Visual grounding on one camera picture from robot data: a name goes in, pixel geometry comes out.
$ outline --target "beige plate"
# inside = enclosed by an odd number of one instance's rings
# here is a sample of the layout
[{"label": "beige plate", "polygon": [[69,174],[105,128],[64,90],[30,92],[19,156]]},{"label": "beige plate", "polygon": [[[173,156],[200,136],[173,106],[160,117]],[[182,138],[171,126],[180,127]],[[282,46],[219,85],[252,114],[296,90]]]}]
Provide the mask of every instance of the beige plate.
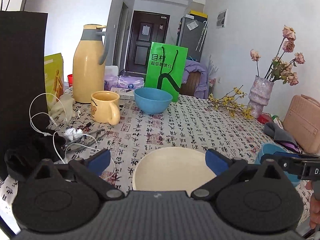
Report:
[{"label": "beige plate", "polygon": [[144,156],[134,170],[133,190],[191,192],[216,175],[205,164],[201,152],[182,148],[157,149]]}]

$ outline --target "vase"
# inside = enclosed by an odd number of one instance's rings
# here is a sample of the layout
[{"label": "vase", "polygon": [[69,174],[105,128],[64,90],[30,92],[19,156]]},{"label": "vase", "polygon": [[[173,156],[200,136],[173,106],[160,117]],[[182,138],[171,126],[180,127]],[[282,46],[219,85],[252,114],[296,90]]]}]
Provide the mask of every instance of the vase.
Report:
[{"label": "vase", "polygon": [[248,106],[252,108],[251,115],[258,118],[263,108],[268,105],[274,83],[256,76],[249,93]]}]

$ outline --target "yellow mug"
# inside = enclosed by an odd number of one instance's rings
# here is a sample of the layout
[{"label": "yellow mug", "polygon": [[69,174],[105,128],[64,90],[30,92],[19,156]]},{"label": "yellow mug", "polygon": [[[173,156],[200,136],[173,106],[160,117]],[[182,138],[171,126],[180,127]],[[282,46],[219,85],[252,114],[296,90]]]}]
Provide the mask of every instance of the yellow mug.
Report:
[{"label": "yellow mug", "polygon": [[120,122],[120,96],[111,91],[98,91],[91,95],[91,116],[96,122],[116,125]]}]

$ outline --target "thermos lid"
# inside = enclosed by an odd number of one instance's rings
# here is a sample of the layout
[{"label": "thermos lid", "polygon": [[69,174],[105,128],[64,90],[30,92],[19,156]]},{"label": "thermos lid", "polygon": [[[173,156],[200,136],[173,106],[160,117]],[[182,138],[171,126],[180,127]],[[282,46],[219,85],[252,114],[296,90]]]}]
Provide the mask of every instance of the thermos lid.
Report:
[{"label": "thermos lid", "polygon": [[83,26],[84,30],[96,30],[96,29],[103,29],[106,28],[104,25],[99,25],[99,24],[86,24]]}]

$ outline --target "purple jacket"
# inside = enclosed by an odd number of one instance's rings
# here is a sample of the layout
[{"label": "purple jacket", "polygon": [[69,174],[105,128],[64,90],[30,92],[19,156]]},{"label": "purple jacket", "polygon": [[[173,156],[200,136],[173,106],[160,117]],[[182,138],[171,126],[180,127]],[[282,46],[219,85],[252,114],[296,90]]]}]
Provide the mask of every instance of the purple jacket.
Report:
[{"label": "purple jacket", "polygon": [[182,77],[182,84],[187,83],[189,73],[199,71],[201,73],[199,85],[196,87],[195,97],[208,99],[208,90],[209,90],[209,82],[208,82],[208,69],[203,64],[193,61],[186,60],[186,66],[184,68],[184,73]]}]

